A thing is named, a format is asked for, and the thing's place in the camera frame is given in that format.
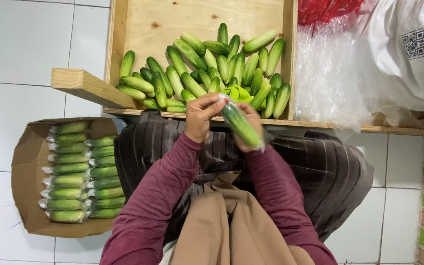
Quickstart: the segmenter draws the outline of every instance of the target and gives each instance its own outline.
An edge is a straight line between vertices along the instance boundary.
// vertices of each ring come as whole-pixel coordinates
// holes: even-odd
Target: wooden crate
[[[298,0],[111,0],[105,82],[80,69],[54,68],[51,86],[96,102],[104,112],[115,115],[139,115],[145,109],[139,102],[118,91],[119,70],[126,51],[136,53],[134,71],[146,65],[152,56],[164,69],[171,65],[166,47],[182,32],[201,40],[216,40],[220,23],[226,23],[229,39],[238,34],[242,43],[276,29],[286,41],[276,69],[283,81],[295,83]],[[333,128],[331,123],[294,121],[294,89],[289,104],[279,119],[263,119],[264,124]],[[163,117],[185,118],[185,114],[162,112]],[[221,117],[213,120],[223,121]],[[423,128],[362,126],[364,132],[424,135]]]

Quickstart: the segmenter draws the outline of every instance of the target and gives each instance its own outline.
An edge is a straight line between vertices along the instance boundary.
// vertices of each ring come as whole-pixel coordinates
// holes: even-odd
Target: maroon sleeve
[[[157,265],[174,205],[197,176],[203,145],[182,134],[173,148],[145,174],[114,219],[101,265]]]
[[[319,241],[312,221],[305,213],[303,194],[290,166],[268,145],[261,154],[246,154],[248,169],[258,201],[274,221],[288,246],[309,253],[315,265],[337,264],[328,248]]]

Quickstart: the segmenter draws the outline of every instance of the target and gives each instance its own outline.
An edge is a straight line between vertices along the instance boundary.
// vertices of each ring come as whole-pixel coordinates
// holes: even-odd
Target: plastic-wrapped cucumber
[[[89,197],[96,197],[98,199],[110,199],[115,198],[119,196],[123,196],[123,190],[122,187],[116,187],[116,188],[108,188],[108,189],[92,189],[88,191]]]
[[[113,177],[105,177],[105,178],[100,178],[100,179],[91,181],[88,183],[87,188],[108,189],[108,188],[115,188],[120,186],[121,186],[121,180],[119,179],[119,176],[113,176]]]
[[[43,198],[39,200],[39,206],[42,209],[48,208],[56,211],[87,210],[91,206],[91,200]]]
[[[84,140],[86,140],[86,135],[84,133],[57,134],[55,136],[49,135],[45,139],[47,140],[47,142],[73,143],[83,142]]]
[[[86,156],[82,153],[74,154],[49,154],[49,162],[55,162],[56,164],[72,164],[72,163],[83,163],[88,162],[90,156]]]
[[[42,190],[40,192],[42,197],[47,199],[87,199],[87,193],[83,192],[82,189],[51,189]]]
[[[82,142],[76,143],[49,143],[49,150],[58,154],[86,153],[90,148]]]
[[[88,175],[85,172],[73,173],[62,176],[50,176],[44,178],[42,183],[51,188],[84,188],[87,184]]]
[[[82,223],[88,217],[84,210],[54,211],[48,209],[45,211],[45,214],[50,220],[59,223]]]
[[[122,208],[125,204],[125,196],[115,197],[110,199],[94,199],[91,202],[93,209],[108,209],[108,208]]]
[[[90,168],[88,163],[73,163],[73,164],[60,164],[56,166],[44,166],[42,171],[49,175],[54,174],[56,176],[66,175],[70,173],[83,172]]]
[[[114,145],[114,138],[117,137],[117,135],[110,135],[110,136],[106,136],[100,139],[91,139],[91,140],[86,140],[84,141],[84,143],[87,146],[94,146],[94,147],[103,147],[103,146],[110,146],[110,145]]]
[[[94,158],[108,157],[114,155],[114,146],[98,147],[88,152],[88,154]]]
[[[115,157],[108,156],[97,159],[90,159],[90,165],[93,167],[115,166]]]
[[[235,104],[231,97],[220,94],[219,97],[227,99],[228,102],[222,109],[223,119],[228,126],[243,142],[256,149],[264,151],[264,142],[259,134],[253,129],[240,108]]]
[[[86,171],[86,174],[93,178],[112,177],[118,175],[116,166],[90,168]]]
[[[51,134],[67,134],[67,133],[82,133],[88,129],[87,121],[79,121],[72,123],[61,123],[50,128]]]
[[[119,216],[122,208],[109,208],[109,209],[98,209],[94,210],[90,214],[90,218],[94,219],[107,219],[116,218]]]

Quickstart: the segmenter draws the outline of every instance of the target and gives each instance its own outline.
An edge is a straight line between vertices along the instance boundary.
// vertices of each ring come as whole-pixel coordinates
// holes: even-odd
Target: tan fabric
[[[286,245],[255,197],[231,184],[238,174],[217,177],[193,198],[171,264],[315,265],[305,250]]]

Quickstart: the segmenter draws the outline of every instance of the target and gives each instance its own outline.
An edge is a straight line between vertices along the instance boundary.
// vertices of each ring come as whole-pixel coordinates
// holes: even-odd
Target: cardboard box
[[[27,232],[31,234],[82,238],[109,231],[113,219],[90,219],[83,224],[62,224],[50,221],[45,211],[37,202],[42,198],[40,192],[45,190],[42,179],[47,175],[43,166],[50,166],[47,156],[50,154],[45,137],[51,126],[61,122],[91,121],[89,136],[92,139],[119,134],[116,123],[119,119],[111,118],[66,118],[48,119],[27,124],[12,159],[11,186],[15,205]]]

